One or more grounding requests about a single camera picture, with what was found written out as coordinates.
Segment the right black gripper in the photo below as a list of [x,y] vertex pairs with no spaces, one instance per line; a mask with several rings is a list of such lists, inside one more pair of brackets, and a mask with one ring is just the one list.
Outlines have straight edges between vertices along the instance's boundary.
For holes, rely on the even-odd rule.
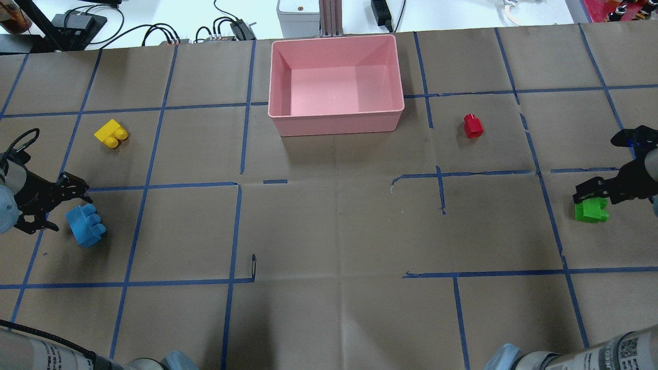
[[592,198],[609,198],[612,204],[656,196],[656,179],[649,174],[644,160],[634,159],[623,165],[618,174],[609,179],[596,176],[579,183],[573,194],[574,204]]

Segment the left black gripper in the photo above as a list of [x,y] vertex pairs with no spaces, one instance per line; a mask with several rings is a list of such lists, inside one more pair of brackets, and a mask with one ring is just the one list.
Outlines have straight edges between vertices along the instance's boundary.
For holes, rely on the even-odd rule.
[[68,172],[61,172],[55,182],[28,172],[23,187],[14,197],[21,211],[15,227],[30,235],[46,229],[58,232],[58,226],[47,219],[48,213],[61,202],[73,199],[94,203],[89,188],[84,179]]

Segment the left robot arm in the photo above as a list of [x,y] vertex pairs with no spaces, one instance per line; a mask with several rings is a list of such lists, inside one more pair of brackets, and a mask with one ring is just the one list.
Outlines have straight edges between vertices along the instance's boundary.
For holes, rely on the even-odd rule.
[[[39,138],[40,129],[19,135],[2,152],[2,232],[18,229],[26,234],[38,230],[59,230],[47,220],[47,213],[71,199],[85,201],[80,215],[84,236],[101,236],[105,227],[87,194],[89,186],[67,172],[49,182],[27,169],[26,152]],[[183,352],[172,351],[162,360],[138,358],[122,364],[54,334],[2,320],[2,369],[195,369]]]

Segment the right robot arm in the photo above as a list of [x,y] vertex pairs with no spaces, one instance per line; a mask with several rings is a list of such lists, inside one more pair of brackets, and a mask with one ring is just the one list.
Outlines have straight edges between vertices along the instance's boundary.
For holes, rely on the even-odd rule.
[[[656,208],[656,129],[645,125],[621,129],[611,138],[617,147],[629,147],[634,159],[617,175],[594,177],[576,186],[573,195],[576,220],[607,220],[607,205],[647,199]],[[567,355],[550,351],[524,354],[504,344],[485,365],[486,369],[656,369],[656,326],[619,335],[594,347]]]

